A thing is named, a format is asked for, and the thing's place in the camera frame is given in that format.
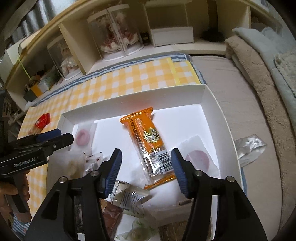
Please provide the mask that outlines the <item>red cracker pack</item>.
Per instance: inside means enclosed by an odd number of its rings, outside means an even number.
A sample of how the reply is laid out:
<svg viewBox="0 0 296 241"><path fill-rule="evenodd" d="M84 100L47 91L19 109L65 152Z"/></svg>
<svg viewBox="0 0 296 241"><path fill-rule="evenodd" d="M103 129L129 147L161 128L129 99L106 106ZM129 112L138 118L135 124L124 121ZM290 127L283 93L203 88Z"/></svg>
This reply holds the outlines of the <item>red cracker pack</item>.
<svg viewBox="0 0 296 241"><path fill-rule="evenodd" d="M50 123L50 114L45 113L39 117L34 123L33 127L29 130L28 135L37 135Z"/></svg>

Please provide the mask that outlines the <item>purple round cookie bag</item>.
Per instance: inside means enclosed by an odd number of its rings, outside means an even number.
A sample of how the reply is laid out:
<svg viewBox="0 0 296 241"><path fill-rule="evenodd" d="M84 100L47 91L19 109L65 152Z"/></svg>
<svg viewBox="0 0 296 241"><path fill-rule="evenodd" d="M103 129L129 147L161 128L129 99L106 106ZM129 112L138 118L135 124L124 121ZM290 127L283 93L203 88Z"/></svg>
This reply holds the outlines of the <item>purple round cookie bag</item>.
<svg viewBox="0 0 296 241"><path fill-rule="evenodd" d="M214 164L198 135L193 136L178 145L183 158L190 161L195 169L201 170L211 177L219 177L219 168Z"/></svg>

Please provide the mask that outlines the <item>beige ring cookie bag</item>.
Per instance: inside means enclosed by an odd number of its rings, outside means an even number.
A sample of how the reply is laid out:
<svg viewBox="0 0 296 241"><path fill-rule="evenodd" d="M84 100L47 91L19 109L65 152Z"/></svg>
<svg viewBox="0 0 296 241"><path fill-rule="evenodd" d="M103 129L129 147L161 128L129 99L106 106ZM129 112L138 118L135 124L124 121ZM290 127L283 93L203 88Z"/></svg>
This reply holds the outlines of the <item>beige ring cookie bag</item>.
<svg viewBox="0 0 296 241"><path fill-rule="evenodd" d="M85 158L86 155L84 152L70 151L66 167L66 176L69 179L78 179L84 176Z"/></svg>

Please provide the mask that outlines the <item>orange snack bar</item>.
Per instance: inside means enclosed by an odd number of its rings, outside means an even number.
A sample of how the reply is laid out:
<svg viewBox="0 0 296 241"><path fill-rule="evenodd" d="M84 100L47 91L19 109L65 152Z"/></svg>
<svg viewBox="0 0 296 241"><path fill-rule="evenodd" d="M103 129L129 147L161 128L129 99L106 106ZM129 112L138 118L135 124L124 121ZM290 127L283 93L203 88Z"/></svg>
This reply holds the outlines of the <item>orange snack bar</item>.
<svg viewBox="0 0 296 241"><path fill-rule="evenodd" d="M171 157L152 121L153 107L123 116L119 121L127 128L147 178L145 190L176 179Z"/></svg>

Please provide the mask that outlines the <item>cream barcode snack packet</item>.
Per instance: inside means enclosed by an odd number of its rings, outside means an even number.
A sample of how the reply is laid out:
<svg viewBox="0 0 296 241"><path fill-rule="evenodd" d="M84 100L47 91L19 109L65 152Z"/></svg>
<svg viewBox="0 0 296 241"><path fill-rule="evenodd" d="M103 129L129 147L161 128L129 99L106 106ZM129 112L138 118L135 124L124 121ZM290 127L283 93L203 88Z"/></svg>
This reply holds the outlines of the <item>cream barcode snack packet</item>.
<svg viewBox="0 0 296 241"><path fill-rule="evenodd" d="M121 208L123 213L127 215L144 217L143 204L150 200L151 197L149 190L116 180L108 200L111 204Z"/></svg>

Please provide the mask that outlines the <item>pink ring cookie bag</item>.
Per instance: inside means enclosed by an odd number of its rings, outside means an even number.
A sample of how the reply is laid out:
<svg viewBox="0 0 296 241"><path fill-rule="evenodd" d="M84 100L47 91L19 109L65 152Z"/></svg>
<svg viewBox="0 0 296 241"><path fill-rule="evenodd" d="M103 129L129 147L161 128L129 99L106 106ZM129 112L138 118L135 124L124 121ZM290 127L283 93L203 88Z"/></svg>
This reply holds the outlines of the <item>pink ring cookie bag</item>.
<svg viewBox="0 0 296 241"><path fill-rule="evenodd" d="M97 123L95 122L80 123L75 133L74 143L71 149L90 153L96 127Z"/></svg>

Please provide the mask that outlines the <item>brown wrapped snack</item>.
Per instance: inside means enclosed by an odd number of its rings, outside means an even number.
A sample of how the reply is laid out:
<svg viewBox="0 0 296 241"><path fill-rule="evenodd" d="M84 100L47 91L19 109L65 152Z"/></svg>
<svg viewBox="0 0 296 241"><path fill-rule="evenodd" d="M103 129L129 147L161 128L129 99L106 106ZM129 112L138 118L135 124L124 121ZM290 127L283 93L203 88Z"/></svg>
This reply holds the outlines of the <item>brown wrapped snack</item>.
<svg viewBox="0 0 296 241"><path fill-rule="evenodd" d="M108 232L110 239L114 240L117 227L122 218L122 209L104 199L100 200L100 204L106 230Z"/></svg>

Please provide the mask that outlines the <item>orange box on shelf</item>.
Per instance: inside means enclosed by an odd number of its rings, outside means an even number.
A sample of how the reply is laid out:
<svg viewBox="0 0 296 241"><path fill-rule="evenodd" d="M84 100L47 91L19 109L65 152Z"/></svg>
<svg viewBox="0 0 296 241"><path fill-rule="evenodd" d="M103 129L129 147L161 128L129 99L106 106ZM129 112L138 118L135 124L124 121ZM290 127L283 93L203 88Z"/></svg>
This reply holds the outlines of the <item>orange box on shelf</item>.
<svg viewBox="0 0 296 241"><path fill-rule="evenodd" d="M38 87L37 84L33 85L33 86L30 88L30 90L32 90L32 92L34 93L34 95L35 95L36 97L40 97L40 96L43 94L43 92L41 91L41 89Z"/></svg>

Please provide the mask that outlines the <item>white tissue pack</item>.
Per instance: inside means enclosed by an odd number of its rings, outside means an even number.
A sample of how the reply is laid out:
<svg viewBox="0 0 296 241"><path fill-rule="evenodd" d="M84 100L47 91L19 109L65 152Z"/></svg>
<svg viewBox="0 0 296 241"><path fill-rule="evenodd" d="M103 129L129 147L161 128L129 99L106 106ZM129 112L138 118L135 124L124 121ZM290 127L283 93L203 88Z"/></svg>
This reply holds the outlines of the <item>white tissue pack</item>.
<svg viewBox="0 0 296 241"><path fill-rule="evenodd" d="M51 87L56 83L56 75L55 74L47 74L44 75L39 84L38 87L41 90L42 93L45 93L46 91L50 90Z"/></svg>

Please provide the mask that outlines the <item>silver foil wrapper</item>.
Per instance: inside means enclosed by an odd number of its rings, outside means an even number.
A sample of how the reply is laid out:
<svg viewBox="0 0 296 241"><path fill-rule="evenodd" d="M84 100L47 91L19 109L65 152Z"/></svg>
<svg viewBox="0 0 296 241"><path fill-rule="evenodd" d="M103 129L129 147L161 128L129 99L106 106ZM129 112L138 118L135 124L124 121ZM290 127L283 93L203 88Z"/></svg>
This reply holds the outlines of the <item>silver foil wrapper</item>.
<svg viewBox="0 0 296 241"><path fill-rule="evenodd" d="M240 168L254 162L266 149L267 143L256 134L234 141Z"/></svg>

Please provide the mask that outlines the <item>yellow checkered tablecloth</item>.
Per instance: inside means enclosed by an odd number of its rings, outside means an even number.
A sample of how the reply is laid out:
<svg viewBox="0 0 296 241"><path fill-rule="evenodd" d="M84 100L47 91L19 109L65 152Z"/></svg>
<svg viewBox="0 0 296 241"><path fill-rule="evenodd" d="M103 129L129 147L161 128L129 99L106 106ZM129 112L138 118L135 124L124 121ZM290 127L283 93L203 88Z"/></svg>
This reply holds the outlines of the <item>yellow checkered tablecloth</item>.
<svg viewBox="0 0 296 241"><path fill-rule="evenodd" d="M150 89L200 84L202 80L189 61L176 62L172 58L114 70L71 87L35 108L29 108L18 136L26 136L35 121L45 113L50 114L50 123L44 131L49 131L57 127L61 114L86 104Z"/></svg>

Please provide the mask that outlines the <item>red dress doll in case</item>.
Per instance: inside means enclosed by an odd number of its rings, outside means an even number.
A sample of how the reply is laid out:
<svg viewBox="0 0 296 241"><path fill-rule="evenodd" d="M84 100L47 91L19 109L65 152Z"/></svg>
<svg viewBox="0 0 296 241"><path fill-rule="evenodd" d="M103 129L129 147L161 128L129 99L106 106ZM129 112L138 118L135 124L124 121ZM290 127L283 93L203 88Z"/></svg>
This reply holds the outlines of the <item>red dress doll in case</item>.
<svg viewBox="0 0 296 241"><path fill-rule="evenodd" d="M144 47L128 4L96 12L88 17L87 23L95 45L106 61L130 56Z"/></svg>

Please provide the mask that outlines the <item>beige folded blanket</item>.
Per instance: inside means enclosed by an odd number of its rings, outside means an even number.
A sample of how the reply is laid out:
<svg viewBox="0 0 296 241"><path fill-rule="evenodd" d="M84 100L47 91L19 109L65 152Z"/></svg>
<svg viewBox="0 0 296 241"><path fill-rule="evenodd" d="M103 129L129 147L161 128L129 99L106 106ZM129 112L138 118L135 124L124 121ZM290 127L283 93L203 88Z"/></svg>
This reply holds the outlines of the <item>beige folded blanket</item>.
<svg viewBox="0 0 296 241"><path fill-rule="evenodd" d="M295 132L286 107L278 92L271 72L260 54L238 36L225 40L226 57L238 57L242 68L253 84L268 121L280 166L282 186L282 208L280 228L282 228L295 208Z"/></svg>

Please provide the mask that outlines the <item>white storage box on shelf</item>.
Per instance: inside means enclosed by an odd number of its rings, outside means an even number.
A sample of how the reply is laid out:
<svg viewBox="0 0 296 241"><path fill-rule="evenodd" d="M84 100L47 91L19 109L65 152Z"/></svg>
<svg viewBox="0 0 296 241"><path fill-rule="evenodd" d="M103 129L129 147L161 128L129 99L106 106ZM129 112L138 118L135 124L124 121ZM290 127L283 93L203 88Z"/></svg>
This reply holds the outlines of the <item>white storage box on shelf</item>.
<svg viewBox="0 0 296 241"><path fill-rule="evenodd" d="M193 27L151 29L151 36L155 47L194 42Z"/></svg>

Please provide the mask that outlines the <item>cream embroidered pillow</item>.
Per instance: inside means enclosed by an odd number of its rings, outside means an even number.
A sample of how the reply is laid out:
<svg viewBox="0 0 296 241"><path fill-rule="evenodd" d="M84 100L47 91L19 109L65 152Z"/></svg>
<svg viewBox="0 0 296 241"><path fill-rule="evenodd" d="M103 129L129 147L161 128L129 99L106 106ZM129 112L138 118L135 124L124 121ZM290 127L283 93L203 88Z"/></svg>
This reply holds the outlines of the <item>cream embroidered pillow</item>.
<svg viewBox="0 0 296 241"><path fill-rule="evenodd" d="M295 95L295 79L296 79L296 50L295 47L285 53L278 53L275 56L275 65L284 80L288 84L292 93Z"/></svg>

